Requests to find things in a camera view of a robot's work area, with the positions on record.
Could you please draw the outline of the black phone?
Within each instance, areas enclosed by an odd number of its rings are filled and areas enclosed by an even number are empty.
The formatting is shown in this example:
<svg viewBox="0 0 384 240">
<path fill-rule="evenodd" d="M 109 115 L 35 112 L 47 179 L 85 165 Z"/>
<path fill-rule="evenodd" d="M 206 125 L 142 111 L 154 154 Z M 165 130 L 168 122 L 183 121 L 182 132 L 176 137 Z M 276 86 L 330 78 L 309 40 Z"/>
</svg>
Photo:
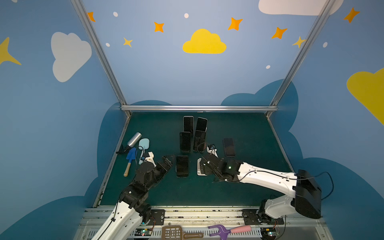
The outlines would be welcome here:
<svg viewBox="0 0 384 240">
<path fill-rule="evenodd" d="M 183 117 L 183 128 L 184 128 L 184 132 L 189 132 L 191 135 L 194 133 L 194 117 L 193 116 Z"/>
<path fill-rule="evenodd" d="M 206 148 L 206 132 L 196 130 L 195 137 L 194 137 L 193 150 L 195 152 L 202 153 L 205 148 Z"/>
<path fill-rule="evenodd" d="M 191 151 L 191 133 L 180 132 L 180 151 L 189 153 Z"/>
<path fill-rule="evenodd" d="M 176 173 L 178 178 L 186 178 L 189 176 L 189 157 L 176 157 Z"/>
<path fill-rule="evenodd" d="M 207 124 L 208 124 L 207 119 L 198 117 L 197 118 L 196 131 L 206 132 L 207 131 Z"/>
</svg>

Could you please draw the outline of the white phone stand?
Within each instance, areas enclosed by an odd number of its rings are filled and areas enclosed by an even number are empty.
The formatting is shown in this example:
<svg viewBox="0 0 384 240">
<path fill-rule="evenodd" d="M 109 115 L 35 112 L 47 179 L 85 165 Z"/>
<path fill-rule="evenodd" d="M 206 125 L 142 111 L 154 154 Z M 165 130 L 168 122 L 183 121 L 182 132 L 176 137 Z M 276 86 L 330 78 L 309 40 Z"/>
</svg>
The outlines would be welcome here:
<svg viewBox="0 0 384 240">
<path fill-rule="evenodd" d="M 201 166 L 200 166 L 200 163 L 201 163 L 201 158 L 199 158 L 199 159 L 197 160 L 197 175 L 198 175 L 198 176 L 201 176 L 201 175 L 202 175 L 202 173 L 201 173 Z"/>
</svg>

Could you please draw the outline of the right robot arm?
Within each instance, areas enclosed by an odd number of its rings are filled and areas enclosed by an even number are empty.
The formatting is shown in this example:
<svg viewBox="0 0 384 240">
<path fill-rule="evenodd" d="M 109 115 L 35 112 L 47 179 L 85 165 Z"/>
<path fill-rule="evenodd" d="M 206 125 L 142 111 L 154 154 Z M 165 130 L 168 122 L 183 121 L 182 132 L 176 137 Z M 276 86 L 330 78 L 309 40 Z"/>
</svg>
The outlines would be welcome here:
<svg viewBox="0 0 384 240">
<path fill-rule="evenodd" d="M 298 213 L 310 219 L 322 217 L 322 190 L 315 177 L 305 170 L 297 173 L 277 172 L 246 162 L 219 159 L 207 154 L 198 159 L 198 175 L 214 175 L 228 183 L 253 184 L 282 193 L 281 197 L 262 200 L 256 218 L 259 223 Z"/>
</svg>

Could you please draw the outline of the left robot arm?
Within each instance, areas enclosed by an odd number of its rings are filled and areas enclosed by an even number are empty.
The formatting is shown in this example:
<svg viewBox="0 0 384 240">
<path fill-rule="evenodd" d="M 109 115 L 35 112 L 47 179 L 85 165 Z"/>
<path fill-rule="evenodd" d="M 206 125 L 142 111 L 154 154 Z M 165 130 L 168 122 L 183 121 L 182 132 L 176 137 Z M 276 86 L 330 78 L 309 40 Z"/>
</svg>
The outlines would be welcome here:
<svg viewBox="0 0 384 240">
<path fill-rule="evenodd" d="M 151 205 L 145 201 L 149 190 L 171 170 L 174 155 L 163 156 L 156 164 L 142 163 L 132 182 L 121 192 L 108 219 L 93 236 L 94 240 L 126 240 L 136 228 L 150 219 Z"/>
</svg>

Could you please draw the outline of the light blue spatula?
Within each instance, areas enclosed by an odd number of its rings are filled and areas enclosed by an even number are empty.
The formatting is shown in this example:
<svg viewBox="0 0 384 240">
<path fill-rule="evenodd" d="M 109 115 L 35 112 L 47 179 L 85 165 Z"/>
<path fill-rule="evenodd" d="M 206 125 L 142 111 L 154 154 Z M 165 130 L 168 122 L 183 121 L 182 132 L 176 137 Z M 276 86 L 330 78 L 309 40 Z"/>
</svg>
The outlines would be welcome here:
<svg viewBox="0 0 384 240">
<path fill-rule="evenodd" d="M 150 140 L 148 138 L 144 138 L 144 139 L 141 139 L 139 141 L 138 149 L 141 151 L 141 155 L 139 158 L 139 164 L 140 165 L 144 162 L 144 160 L 146 158 L 146 157 L 144 157 L 144 154 L 145 154 L 146 150 L 149 149 L 149 147 L 150 147 Z"/>
</svg>

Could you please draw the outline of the silver metal cylinder tool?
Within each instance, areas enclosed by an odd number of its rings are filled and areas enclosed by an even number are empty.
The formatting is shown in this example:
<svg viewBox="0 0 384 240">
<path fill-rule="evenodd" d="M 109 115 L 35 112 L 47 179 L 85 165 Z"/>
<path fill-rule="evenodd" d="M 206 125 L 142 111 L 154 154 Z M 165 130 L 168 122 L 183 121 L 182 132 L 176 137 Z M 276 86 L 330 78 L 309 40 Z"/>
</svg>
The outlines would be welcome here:
<svg viewBox="0 0 384 240">
<path fill-rule="evenodd" d="M 136 143 L 141 139 L 142 134 L 137 132 L 135 135 L 128 141 L 126 145 L 121 145 L 119 150 L 116 152 L 117 155 L 123 155 L 127 154 L 135 145 Z"/>
</svg>

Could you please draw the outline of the left green circuit board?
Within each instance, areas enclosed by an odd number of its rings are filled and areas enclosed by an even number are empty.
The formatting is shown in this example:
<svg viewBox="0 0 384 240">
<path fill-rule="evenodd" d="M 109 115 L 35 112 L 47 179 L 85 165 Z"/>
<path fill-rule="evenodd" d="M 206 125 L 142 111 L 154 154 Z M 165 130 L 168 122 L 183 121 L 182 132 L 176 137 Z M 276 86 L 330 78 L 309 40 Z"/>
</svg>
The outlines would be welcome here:
<svg viewBox="0 0 384 240">
<path fill-rule="evenodd" d="M 144 228 L 144 229 L 136 229 L 134 231 L 134 237 L 146 237 L 146 238 L 149 238 L 152 236 L 152 233 L 153 233 L 153 230 L 151 229 L 147 229 L 147 228 Z"/>
</svg>

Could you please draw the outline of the green circuit board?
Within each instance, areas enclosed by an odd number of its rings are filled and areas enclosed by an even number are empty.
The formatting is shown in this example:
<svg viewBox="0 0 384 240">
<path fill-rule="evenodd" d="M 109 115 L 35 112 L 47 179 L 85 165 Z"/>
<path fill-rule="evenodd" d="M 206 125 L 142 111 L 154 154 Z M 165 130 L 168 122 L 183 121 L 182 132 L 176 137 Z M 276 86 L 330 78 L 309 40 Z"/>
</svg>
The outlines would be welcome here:
<svg viewBox="0 0 384 240">
<path fill-rule="evenodd" d="M 275 240 L 277 238 L 276 229 L 273 228 L 261 228 L 261 240 Z"/>
<path fill-rule="evenodd" d="M 136 229 L 134 231 L 134 237 L 146 237 L 146 238 L 149 238 L 152 236 L 152 233 L 153 233 L 153 230 L 151 229 L 147 229 L 147 228 L 144 228 L 144 229 Z"/>
</svg>

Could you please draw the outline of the right green circuit board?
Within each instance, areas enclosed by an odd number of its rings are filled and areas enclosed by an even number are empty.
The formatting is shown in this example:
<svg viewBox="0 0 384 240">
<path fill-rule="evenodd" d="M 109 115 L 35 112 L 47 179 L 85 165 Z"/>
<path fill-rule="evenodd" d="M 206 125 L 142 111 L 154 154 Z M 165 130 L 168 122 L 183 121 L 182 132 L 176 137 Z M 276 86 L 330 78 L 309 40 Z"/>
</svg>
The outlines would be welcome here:
<svg viewBox="0 0 384 240">
<path fill-rule="evenodd" d="M 275 240 L 277 238 L 276 229 L 273 228 L 261 228 L 261 240 Z"/>
</svg>

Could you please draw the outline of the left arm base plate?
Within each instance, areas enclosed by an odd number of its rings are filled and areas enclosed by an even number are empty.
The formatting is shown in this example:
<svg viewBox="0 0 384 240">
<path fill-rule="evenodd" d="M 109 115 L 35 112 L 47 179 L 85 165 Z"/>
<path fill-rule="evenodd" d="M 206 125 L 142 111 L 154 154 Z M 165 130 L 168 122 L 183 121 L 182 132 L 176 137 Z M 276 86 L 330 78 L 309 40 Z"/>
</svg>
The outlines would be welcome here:
<svg viewBox="0 0 384 240">
<path fill-rule="evenodd" d="M 152 209 L 149 214 L 143 218 L 143 223 L 146 226 L 163 226 L 165 221 L 165 210 L 164 209 Z"/>
</svg>

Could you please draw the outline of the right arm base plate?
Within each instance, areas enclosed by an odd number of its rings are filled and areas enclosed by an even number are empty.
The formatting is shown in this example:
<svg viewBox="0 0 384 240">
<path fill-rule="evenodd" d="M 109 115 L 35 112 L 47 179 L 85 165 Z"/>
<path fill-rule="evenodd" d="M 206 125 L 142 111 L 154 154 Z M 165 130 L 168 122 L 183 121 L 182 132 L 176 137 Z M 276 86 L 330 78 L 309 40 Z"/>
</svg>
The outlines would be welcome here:
<svg viewBox="0 0 384 240">
<path fill-rule="evenodd" d="M 268 215 L 259 215 L 257 209 L 243 209 L 242 217 L 245 225 L 284 225 L 284 219 L 273 219 Z"/>
</svg>

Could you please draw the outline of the aluminium frame back bar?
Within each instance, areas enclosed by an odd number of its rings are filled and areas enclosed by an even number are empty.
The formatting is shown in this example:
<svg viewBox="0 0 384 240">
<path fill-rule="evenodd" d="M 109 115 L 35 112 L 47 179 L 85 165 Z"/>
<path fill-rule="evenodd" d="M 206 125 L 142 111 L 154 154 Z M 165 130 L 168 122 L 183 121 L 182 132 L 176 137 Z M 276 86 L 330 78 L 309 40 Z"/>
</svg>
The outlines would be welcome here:
<svg viewBox="0 0 384 240">
<path fill-rule="evenodd" d="M 217 111 L 217 112 L 276 112 L 276 106 L 161 106 L 161 105 L 122 105 L 123 111 Z"/>
</svg>

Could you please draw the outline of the aluminium frame left post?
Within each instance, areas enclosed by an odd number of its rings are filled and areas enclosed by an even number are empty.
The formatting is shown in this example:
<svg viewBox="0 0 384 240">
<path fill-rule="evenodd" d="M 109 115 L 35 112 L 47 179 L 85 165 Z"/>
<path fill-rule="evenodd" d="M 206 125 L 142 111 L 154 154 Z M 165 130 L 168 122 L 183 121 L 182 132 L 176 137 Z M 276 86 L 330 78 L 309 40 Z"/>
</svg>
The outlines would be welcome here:
<svg viewBox="0 0 384 240">
<path fill-rule="evenodd" d="M 101 62 L 101 65 L 107 75 L 108 80 L 120 102 L 121 107 L 127 105 L 127 101 L 124 97 L 123 91 L 118 83 L 118 80 L 112 70 L 112 67 L 106 57 L 106 54 L 103 50 L 103 47 L 99 41 L 99 38 L 96 34 L 96 31 L 93 27 L 92 21 L 90 20 L 83 1 L 80 0 L 71 0 L 74 9 L 82 22 L 82 25 L 91 41 L 92 46 Z"/>
</svg>

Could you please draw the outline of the aluminium frame post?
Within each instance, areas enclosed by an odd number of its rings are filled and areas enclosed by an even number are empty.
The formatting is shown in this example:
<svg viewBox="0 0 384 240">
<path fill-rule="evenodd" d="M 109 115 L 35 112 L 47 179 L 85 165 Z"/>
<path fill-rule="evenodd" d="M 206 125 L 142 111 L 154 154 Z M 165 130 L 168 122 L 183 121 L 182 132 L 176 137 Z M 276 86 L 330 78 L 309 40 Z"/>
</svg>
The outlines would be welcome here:
<svg viewBox="0 0 384 240">
<path fill-rule="evenodd" d="M 293 64 L 291 65 L 287 75 L 283 79 L 281 85 L 279 86 L 275 96 L 273 97 L 271 103 L 270 103 L 270 109 L 266 111 L 266 117 L 269 119 L 273 112 L 276 112 L 278 110 L 278 104 L 280 100 L 282 99 L 284 93 L 288 89 L 290 83 L 292 82 L 294 76 L 296 75 L 297 71 L 299 70 L 301 64 L 303 63 L 306 55 L 310 51 L 313 43 L 317 39 L 317 36 L 321 32 L 322 28 L 324 27 L 325 23 L 327 22 L 329 16 L 331 15 L 331 10 L 333 6 L 335 5 L 336 0 L 327 0 L 325 1 L 325 4 L 323 8 L 321 9 L 318 17 L 316 18 L 312 28 L 310 29 L 306 41 L 304 44 L 300 47 L 300 50 L 293 61 Z"/>
<path fill-rule="evenodd" d="M 80 0 L 71 0 L 74 9 L 82 22 L 82 25 L 91 41 L 92 46 L 101 62 L 101 65 L 107 75 L 108 80 L 120 102 L 121 107 L 127 105 L 127 101 L 124 97 L 123 91 L 118 83 L 118 80 L 112 70 L 112 67 L 106 57 L 106 54 L 103 50 L 103 47 L 99 41 L 99 38 L 96 34 L 96 31 L 93 27 L 92 21 L 90 20 L 83 1 Z"/>
</svg>

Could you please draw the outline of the aluminium frame right post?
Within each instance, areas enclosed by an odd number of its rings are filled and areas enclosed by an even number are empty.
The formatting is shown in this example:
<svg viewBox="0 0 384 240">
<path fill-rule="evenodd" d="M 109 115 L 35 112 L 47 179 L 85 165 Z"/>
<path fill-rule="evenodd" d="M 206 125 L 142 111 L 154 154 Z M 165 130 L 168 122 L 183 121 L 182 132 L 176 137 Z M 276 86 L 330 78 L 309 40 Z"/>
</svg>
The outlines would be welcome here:
<svg viewBox="0 0 384 240">
<path fill-rule="evenodd" d="M 278 110 L 278 104 L 280 100 L 282 99 L 284 93 L 288 89 L 290 83 L 292 82 L 294 76 L 296 75 L 297 71 L 299 70 L 301 64 L 303 63 L 306 55 L 310 51 L 313 43 L 317 39 L 317 36 L 321 32 L 322 28 L 324 27 L 325 23 L 327 22 L 329 16 L 331 15 L 331 10 L 333 6 L 335 5 L 336 0 L 327 0 L 325 1 L 325 4 L 323 8 L 321 9 L 318 17 L 316 18 L 312 28 L 310 29 L 306 41 L 304 44 L 300 47 L 300 50 L 293 61 L 293 64 L 291 65 L 287 75 L 283 79 L 281 85 L 279 86 L 275 96 L 273 97 L 271 103 L 270 103 L 270 109 L 266 111 L 266 117 L 269 119 L 273 112 L 276 112 Z"/>
</svg>

